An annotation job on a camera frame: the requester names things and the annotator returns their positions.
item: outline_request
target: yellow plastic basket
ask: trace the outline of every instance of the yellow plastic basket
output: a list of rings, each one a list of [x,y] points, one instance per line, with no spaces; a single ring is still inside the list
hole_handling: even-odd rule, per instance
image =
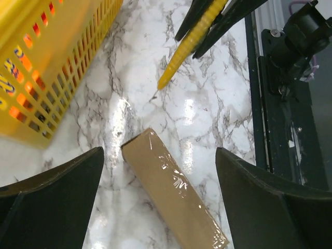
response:
[[[123,0],[0,0],[0,134],[48,146]]]

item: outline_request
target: rectangular block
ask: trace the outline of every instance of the rectangular block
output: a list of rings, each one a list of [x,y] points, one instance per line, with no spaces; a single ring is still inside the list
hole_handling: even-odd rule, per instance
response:
[[[154,130],[121,149],[183,249],[222,249],[229,243]]]

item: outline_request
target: bolt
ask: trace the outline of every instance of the bolt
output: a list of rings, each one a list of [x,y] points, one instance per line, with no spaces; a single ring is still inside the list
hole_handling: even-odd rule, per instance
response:
[[[270,33],[275,38],[279,38],[281,36],[279,30],[271,30]]]

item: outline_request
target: marble countertop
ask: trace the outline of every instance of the marble countertop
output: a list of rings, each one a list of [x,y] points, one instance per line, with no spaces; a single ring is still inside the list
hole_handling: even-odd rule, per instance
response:
[[[179,245],[129,166],[120,145],[152,127],[232,241],[215,169],[216,147],[255,163],[244,21],[148,101],[177,43],[191,1],[124,1],[48,149],[0,139],[0,185],[65,163],[97,146],[105,165],[84,248]]]

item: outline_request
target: purple cable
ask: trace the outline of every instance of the purple cable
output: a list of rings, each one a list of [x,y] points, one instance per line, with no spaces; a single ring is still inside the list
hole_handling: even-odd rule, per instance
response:
[[[308,2],[311,2],[311,1],[293,1],[289,4],[288,6],[288,10],[289,10],[289,13],[290,15],[294,14],[293,13],[293,10],[292,10],[292,6],[293,5],[296,5],[296,4],[307,4]],[[308,76],[308,78],[306,79],[306,82],[308,82],[309,80],[311,80],[313,77],[312,75],[314,75],[317,71],[317,57],[316,55],[314,55],[312,57],[312,72],[311,74]]]

